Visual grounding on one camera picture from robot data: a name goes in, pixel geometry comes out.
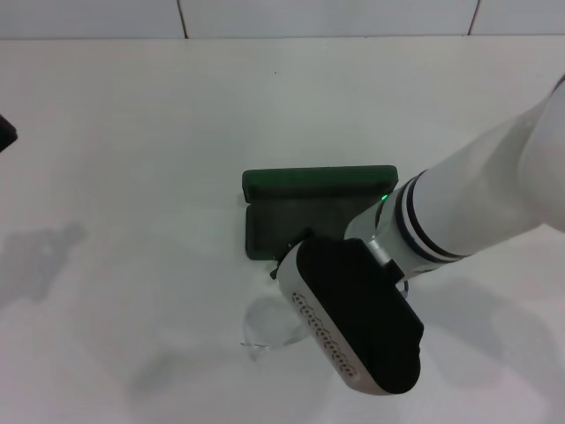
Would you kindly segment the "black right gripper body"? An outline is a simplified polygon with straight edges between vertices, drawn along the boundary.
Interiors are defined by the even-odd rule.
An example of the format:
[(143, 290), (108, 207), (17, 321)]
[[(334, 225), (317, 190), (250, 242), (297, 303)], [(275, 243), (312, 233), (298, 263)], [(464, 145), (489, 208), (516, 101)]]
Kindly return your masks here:
[(278, 270), (281, 266), (281, 264), (283, 263), (283, 260), (285, 259), (285, 257), (288, 255), (288, 253), (294, 248), (294, 244), (289, 243), (276, 257), (275, 257), (275, 261), (276, 261), (276, 265), (275, 268), (269, 273), (270, 277), (272, 280), (276, 280), (277, 279), (277, 273)]

